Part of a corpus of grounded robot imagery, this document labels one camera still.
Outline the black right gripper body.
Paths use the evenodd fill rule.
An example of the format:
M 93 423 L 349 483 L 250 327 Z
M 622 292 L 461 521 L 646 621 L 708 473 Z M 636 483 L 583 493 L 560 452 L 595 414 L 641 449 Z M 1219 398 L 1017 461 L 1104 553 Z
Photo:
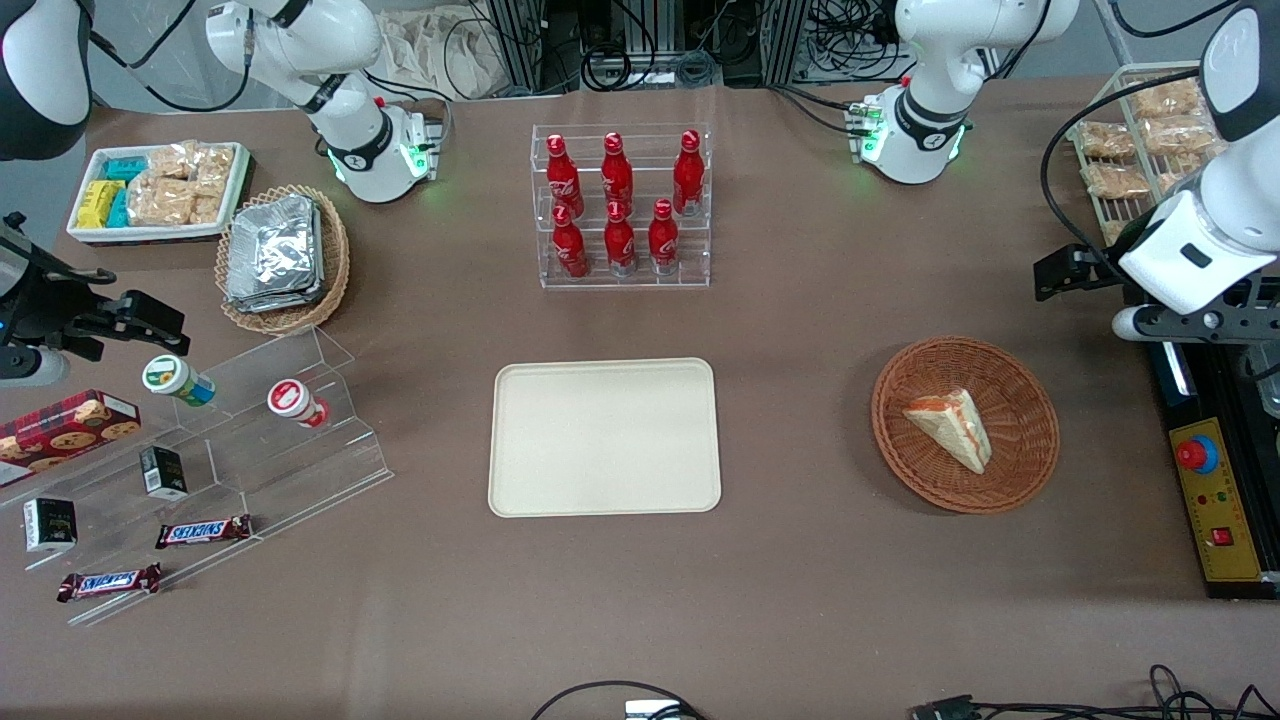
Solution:
M 92 291 L 116 275 L 77 270 L 24 238 L 3 240 L 3 361 L 37 363 L 41 348 L 91 363 L 101 340 L 127 341 L 116 302 Z

